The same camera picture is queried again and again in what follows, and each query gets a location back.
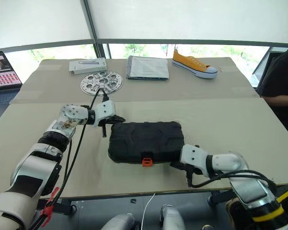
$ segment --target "red cable clip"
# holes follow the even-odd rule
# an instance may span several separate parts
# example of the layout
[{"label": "red cable clip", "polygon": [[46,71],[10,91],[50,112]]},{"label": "red cable clip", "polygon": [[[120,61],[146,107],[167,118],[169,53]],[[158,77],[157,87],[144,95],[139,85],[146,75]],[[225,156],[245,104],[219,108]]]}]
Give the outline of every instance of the red cable clip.
[{"label": "red cable clip", "polygon": [[47,201],[45,207],[43,210],[41,210],[40,212],[40,216],[41,215],[47,215],[47,220],[45,221],[45,223],[42,225],[42,227],[44,227],[46,224],[48,224],[48,222],[50,221],[51,219],[51,215],[52,215],[52,211],[53,211],[53,208],[54,208],[54,205],[51,205],[51,206],[47,206],[47,204],[53,200],[55,194],[60,190],[59,187],[56,187],[53,192],[51,193],[51,196],[49,198],[49,200]]}]

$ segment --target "window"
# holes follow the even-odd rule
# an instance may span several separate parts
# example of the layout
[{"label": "window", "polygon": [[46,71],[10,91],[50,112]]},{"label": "window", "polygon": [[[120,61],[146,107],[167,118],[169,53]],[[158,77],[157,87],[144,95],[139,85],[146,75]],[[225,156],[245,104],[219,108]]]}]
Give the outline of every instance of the window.
[{"label": "window", "polygon": [[172,58],[175,48],[182,55],[197,58],[230,57],[252,85],[259,82],[252,73],[269,49],[267,46],[180,44],[109,44],[109,47],[112,58],[128,58],[129,55]]},{"label": "window", "polygon": [[96,58],[93,45],[61,46],[5,53],[24,83],[44,59]]},{"label": "window", "polygon": [[268,59],[269,59],[271,52],[284,53],[287,50],[288,50],[288,48],[285,48],[285,47],[271,47],[271,49],[269,50],[267,55],[261,60],[260,64],[257,66],[256,70],[254,70],[253,77],[257,78],[258,81],[261,80],[261,78],[263,77],[264,70],[265,70],[266,65],[268,63]]}]

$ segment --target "yellow sneaker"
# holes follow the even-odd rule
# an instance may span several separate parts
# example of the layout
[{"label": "yellow sneaker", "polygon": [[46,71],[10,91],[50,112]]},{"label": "yellow sneaker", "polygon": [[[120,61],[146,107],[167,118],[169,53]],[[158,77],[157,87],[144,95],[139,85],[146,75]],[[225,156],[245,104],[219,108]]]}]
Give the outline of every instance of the yellow sneaker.
[{"label": "yellow sneaker", "polygon": [[213,79],[217,76],[216,68],[205,65],[195,57],[192,56],[186,57],[180,55],[177,49],[174,50],[172,63],[174,66],[184,68],[200,78]]}]

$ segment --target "black cable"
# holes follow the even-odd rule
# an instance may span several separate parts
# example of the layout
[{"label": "black cable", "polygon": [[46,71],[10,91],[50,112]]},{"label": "black cable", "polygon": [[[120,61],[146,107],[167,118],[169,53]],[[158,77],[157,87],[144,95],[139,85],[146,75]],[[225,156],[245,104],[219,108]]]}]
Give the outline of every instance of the black cable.
[{"label": "black cable", "polygon": [[92,100],[92,103],[91,103],[91,105],[90,105],[90,109],[93,108],[93,104],[94,104],[94,102],[95,102],[95,100],[96,100],[96,97],[98,96],[99,91],[102,91],[103,94],[104,94],[104,96],[107,95],[103,88],[99,88],[99,89],[97,90],[97,92],[96,92],[93,100]]},{"label": "black cable", "polygon": [[[253,174],[257,174],[256,175],[235,175],[237,173],[253,173]],[[213,181],[222,179],[222,178],[234,178],[234,177],[239,177],[239,178],[253,178],[253,179],[259,179],[259,180],[264,180],[268,183],[269,188],[271,189],[271,191],[273,192],[274,189],[276,189],[276,184],[269,180],[266,176],[264,176],[263,174],[261,174],[260,172],[254,171],[254,170],[238,170],[238,171],[233,171],[233,172],[228,172],[228,173],[224,173],[218,176],[215,176],[213,178],[211,178],[210,180],[207,180],[201,184],[192,184],[192,181],[188,180],[188,186],[192,187],[192,188],[199,188],[202,187],[204,185],[207,185]]]},{"label": "black cable", "polygon": [[44,223],[46,217],[47,217],[46,215],[42,216],[41,220],[36,224],[35,228],[32,230],[37,230]]},{"label": "black cable", "polygon": [[38,229],[42,225],[46,217],[46,215],[39,216],[38,219],[28,228],[28,230]]},{"label": "black cable", "polygon": [[[95,102],[95,100],[96,100],[96,97],[98,96],[99,91],[102,91],[102,92],[104,93],[104,95],[107,95],[103,88],[99,88],[99,89],[97,90],[97,92],[96,92],[93,100],[92,100],[92,103],[91,103],[91,105],[90,105],[90,109],[93,108],[93,104],[94,104],[94,102]],[[69,178],[69,176],[70,176],[70,174],[71,174],[71,172],[72,172],[73,165],[75,164],[75,161],[76,161],[76,158],[77,158],[79,149],[80,149],[80,145],[81,145],[81,142],[82,142],[82,139],[83,139],[83,136],[84,136],[85,128],[86,128],[86,124],[83,126],[83,129],[82,129],[82,132],[81,132],[81,135],[80,135],[80,139],[79,139],[79,142],[78,142],[78,146],[77,146],[75,155],[74,155],[73,160],[72,160],[72,164],[71,164],[71,166],[70,166],[70,168],[69,168],[69,170],[68,170],[68,173],[67,173],[67,175],[66,175],[66,178],[63,180],[63,184],[62,184],[62,186],[61,186],[61,189],[59,190],[59,192],[58,192],[58,194],[55,196],[55,198],[52,200],[52,202],[49,202],[49,203],[47,204],[47,206],[51,206],[51,205],[56,204],[56,202],[58,201],[59,197],[61,196],[61,194],[62,194],[62,192],[63,192],[63,189],[65,188],[65,185],[66,185],[66,183],[67,183],[67,180],[68,180],[68,178]]]},{"label": "black cable", "polygon": [[[106,92],[104,91],[103,88],[99,88],[92,100],[92,103],[90,105],[90,109],[93,108],[93,104],[96,100],[96,97],[98,96],[98,93],[99,91],[102,91],[103,94],[104,94],[104,97],[108,97]],[[52,206],[52,205],[55,205],[56,202],[58,201],[59,197],[61,196],[62,192],[63,192],[63,189],[65,188],[65,185],[68,181],[68,178],[72,172],[72,168],[73,168],[73,165],[75,164],[75,161],[76,161],[76,158],[77,158],[77,155],[78,155],[78,152],[79,152],[79,149],[80,149],[80,146],[81,146],[81,142],[82,142],[82,139],[83,139],[83,136],[84,136],[84,131],[85,131],[85,128],[86,128],[86,124],[83,126],[83,129],[82,129],[82,132],[81,132],[81,135],[80,135],[80,139],[79,139],[79,142],[78,142],[78,146],[77,146],[77,149],[76,149],[76,152],[75,152],[75,155],[73,157],[73,160],[72,160],[72,164],[68,170],[68,173],[65,175],[64,174],[64,179],[63,179],[63,183],[62,183],[62,186],[61,186],[61,189],[59,190],[59,192],[57,193],[57,195],[54,197],[54,199],[52,201],[50,201],[48,204],[46,204],[47,207],[49,206]],[[70,148],[69,148],[69,154],[68,154],[68,157],[70,156],[70,151],[71,151],[71,145],[72,145],[72,141],[70,142]],[[67,166],[68,166],[68,161],[69,161],[69,158],[67,159],[67,163],[66,163],[66,168],[65,168],[65,171],[67,170]],[[44,222],[44,220],[46,219],[46,215],[44,216],[40,216],[35,222],[34,224],[29,228],[29,230],[37,230],[41,225],[42,223]]]},{"label": "black cable", "polygon": [[71,156],[71,151],[72,151],[72,140],[70,140],[70,142],[69,142],[69,149],[68,149],[68,155],[67,155],[65,172],[64,172],[64,180],[66,179],[66,175],[67,175],[67,170],[68,170],[69,158]]}]

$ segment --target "circular metal plate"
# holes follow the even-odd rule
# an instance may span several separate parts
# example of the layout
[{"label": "circular metal plate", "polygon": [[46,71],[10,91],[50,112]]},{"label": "circular metal plate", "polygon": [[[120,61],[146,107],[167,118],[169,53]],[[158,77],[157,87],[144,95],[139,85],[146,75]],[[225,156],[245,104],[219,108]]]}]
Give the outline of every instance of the circular metal plate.
[{"label": "circular metal plate", "polygon": [[107,94],[113,93],[121,88],[123,78],[113,71],[101,71],[87,75],[80,83],[83,92],[95,95],[99,88],[103,88]]}]

